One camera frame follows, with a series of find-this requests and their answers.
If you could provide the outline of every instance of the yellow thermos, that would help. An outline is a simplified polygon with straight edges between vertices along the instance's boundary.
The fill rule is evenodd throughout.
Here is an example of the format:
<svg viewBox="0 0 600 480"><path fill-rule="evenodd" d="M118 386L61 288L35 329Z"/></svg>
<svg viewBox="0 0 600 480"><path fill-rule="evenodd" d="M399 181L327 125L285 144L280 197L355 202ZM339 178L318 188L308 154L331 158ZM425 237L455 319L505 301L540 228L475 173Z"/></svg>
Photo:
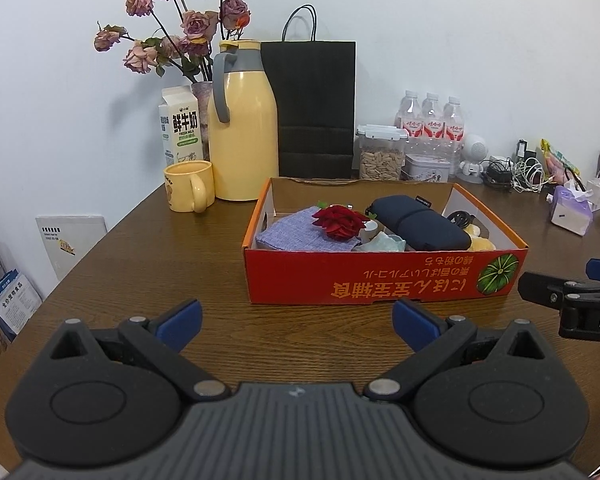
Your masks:
<svg viewBox="0 0 600 480"><path fill-rule="evenodd" d="M220 42L208 114L216 196L256 200L278 176L278 110L259 41Z"/></svg>

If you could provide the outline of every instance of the yellow mug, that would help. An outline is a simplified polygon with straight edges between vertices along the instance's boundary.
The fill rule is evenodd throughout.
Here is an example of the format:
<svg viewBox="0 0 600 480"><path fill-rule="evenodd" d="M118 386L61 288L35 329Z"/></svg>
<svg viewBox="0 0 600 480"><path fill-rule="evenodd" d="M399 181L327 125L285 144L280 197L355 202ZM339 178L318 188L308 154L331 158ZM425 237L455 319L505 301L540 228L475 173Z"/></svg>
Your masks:
<svg viewBox="0 0 600 480"><path fill-rule="evenodd" d="M164 170L169 208L177 213L202 213L216 200L211 162L187 160Z"/></svg>

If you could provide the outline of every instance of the black paper bag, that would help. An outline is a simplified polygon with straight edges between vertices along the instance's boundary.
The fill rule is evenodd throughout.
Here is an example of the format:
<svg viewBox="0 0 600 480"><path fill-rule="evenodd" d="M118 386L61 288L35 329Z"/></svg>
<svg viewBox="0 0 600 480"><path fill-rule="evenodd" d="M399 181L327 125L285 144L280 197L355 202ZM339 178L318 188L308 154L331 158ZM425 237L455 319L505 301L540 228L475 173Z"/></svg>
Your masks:
<svg viewBox="0 0 600 480"><path fill-rule="evenodd" d="M311 41L284 41L292 17L312 11ZM283 41L262 43L262 64L278 105L280 175L351 178L356 43L315 41L315 9L296 9Z"/></svg>

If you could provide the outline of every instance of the bouquet of dried flowers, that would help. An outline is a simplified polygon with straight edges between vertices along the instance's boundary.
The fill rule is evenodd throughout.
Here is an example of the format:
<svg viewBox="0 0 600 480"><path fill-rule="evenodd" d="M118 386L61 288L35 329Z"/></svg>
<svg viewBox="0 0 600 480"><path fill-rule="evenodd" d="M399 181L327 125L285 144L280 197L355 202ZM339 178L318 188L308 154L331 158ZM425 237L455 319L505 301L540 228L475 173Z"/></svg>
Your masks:
<svg viewBox="0 0 600 480"><path fill-rule="evenodd" d="M202 74L204 81L211 81L211 40L220 25L222 39L239 40L242 30L249 24L250 11L242 0L220 0L219 12L189 10L185 0L173 0L180 15L182 35L169 35L154 12L154 0L126 0L129 16L153 16L160 26L163 37L135 40L125 27L107 25L96 34L93 46L98 52L106 52L120 39L133 41L134 46L123 59L125 66L134 72L146 74L155 67L162 77L164 67L176 66L193 83Z"/></svg>

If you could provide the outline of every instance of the wooden table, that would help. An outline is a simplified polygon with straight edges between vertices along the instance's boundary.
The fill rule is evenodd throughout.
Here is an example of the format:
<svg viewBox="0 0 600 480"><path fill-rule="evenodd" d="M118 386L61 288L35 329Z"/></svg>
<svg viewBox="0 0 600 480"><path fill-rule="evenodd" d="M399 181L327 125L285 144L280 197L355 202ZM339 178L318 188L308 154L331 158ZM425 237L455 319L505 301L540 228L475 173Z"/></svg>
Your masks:
<svg viewBox="0 0 600 480"><path fill-rule="evenodd" d="M538 195L468 185L529 244L526 270L584 278L600 258L600 215L585 238L547 221ZM185 298L204 308L202 332L184 355L231 386L239 381L350 381L360 388L408 354L394 334L390 303L370 306L260 306L249 303L240 243L253 203L216 201L206 214L171 212L158 188L75 267L27 323L0 361L0 463L20 458L4 425L18 378L59 324L79 317L93 328L134 314L155 317ZM561 339L555 311L506 298L427 305L442 317L468 315L502 328L533 320L555 346L589 401L589 427L574 457L583 471L600 464L600 343Z"/></svg>

